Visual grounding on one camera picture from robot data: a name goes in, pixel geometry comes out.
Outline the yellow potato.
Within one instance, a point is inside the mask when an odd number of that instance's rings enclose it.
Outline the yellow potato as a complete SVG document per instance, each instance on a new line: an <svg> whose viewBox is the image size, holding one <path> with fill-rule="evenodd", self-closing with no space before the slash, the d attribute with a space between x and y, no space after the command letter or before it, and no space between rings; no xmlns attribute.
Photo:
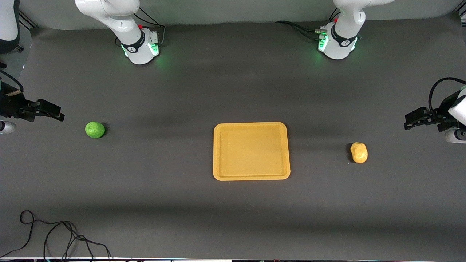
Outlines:
<svg viewBox="0 0 466 262"><path fill-rule="evenodd" d="M354 142L351 144L350 153L353 162L355 163L365 163L368 159L368 150L366 144L360 142Z"/></svg>

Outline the dark grey table cloth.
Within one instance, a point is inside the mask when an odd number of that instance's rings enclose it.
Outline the dark grey table cloth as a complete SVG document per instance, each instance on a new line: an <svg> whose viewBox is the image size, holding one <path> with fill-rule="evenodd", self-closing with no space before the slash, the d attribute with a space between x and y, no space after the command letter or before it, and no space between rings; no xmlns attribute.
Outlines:
<svg viewBox="0 0 466 262"><path fill-rule="evenodd" d="M466 80L459 17L361 35L333 61L283 24L177 25L137 66L109 30L34 30L25 95L66 117L0 135L0 255L31 210L114 257L466 261L466 145L403 129L438 79ZM255 122L287 127L290 176L216 180L215 126Z"/></svg>

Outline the yellow plastic tray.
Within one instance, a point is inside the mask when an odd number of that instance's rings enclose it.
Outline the yellow plastic tray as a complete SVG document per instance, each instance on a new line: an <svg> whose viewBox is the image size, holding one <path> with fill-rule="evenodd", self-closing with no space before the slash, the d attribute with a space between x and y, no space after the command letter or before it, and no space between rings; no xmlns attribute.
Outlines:
<svg viewBox="0 0 466 262"><path fill-rule="evenodd" d="M213 177L216 180L285 180L290 174L285 124L255 122L215 126Z"/></svg>

